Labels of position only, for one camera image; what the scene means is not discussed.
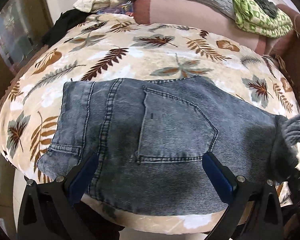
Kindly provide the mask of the black garment on edge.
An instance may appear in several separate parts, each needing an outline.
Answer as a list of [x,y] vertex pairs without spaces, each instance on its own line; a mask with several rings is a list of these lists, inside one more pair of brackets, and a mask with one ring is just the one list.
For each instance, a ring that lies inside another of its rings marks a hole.
[[90,15],[92,15],[92,13],[77,9],[71,9],[61,13],[54,26],[42,37],[42,44],[48,45],[49,47],[53,46],[60,41],[70,29],[85,22],[85,19]]

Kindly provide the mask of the blue denim jeans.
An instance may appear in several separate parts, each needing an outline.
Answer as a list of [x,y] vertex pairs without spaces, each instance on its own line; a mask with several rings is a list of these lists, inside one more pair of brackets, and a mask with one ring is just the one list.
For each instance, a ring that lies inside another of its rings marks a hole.
[[140,215],[206,215],[226,205],[203,170],[204,153],[249,181],[281,183],[284,164],[299,163],[283,135],[290,123],[201,76],[67,82],[57,130],[37,165],[56,178],[93,153],[90,197]]

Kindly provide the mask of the dark grey crumpled garment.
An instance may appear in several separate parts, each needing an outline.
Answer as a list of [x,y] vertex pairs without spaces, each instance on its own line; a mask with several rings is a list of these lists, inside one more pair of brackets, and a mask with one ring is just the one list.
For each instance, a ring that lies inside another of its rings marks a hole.
[[277,6],[269,1],[269,0],[254,0],[259,7],[264,11],[266,15],[268,15],[271,18],[277,17],[278,8]]

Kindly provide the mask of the green patterned folded quilt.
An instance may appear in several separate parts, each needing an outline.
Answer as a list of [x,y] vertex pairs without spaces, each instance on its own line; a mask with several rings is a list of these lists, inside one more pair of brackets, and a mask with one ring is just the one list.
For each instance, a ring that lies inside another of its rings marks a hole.
[[279,38],[293,29],[290,17],[282,10],[270,17],[254,0],[232,0],[235,22],[239,29],[250,33]]

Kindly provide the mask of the colourful snack packet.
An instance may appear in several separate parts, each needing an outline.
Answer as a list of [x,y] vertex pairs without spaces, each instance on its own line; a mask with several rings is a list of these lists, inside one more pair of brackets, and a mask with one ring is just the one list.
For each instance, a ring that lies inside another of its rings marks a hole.
[[98,9],[95,14],[100,15],[100,14],[123,14],[127,15],[130,17],[133,17],[134,14],[134,9],[133,9],[133,2],[128,1],[126,3],[119,4],[115,7],[106,7],[102,9]]

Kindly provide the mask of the leaf pattern cream blanket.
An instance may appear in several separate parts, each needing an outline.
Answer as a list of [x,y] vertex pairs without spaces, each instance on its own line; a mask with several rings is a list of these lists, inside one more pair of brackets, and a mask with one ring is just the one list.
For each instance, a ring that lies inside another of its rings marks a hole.
[[[67,82],[186,79],[201,76],[263,111],[290,119],[300,114],[279,57],[259,55],[221,35],[182,25],[141,25],[105,14],[71,29],[30,63],[0,109],[0,152],[38,183],[53,180],[38,168],[57,130]],[[147,216],[117,210],[87,191],[83,200],[112,222],[139,231],[183,234],[212,229],[223,212]]]

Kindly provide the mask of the glass door panel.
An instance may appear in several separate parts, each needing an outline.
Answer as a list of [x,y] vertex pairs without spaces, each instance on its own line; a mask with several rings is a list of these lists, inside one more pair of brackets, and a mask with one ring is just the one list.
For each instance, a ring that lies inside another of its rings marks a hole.
[[0,11],[0,56],[13,74],[41,48],[23,0],[9,0]]

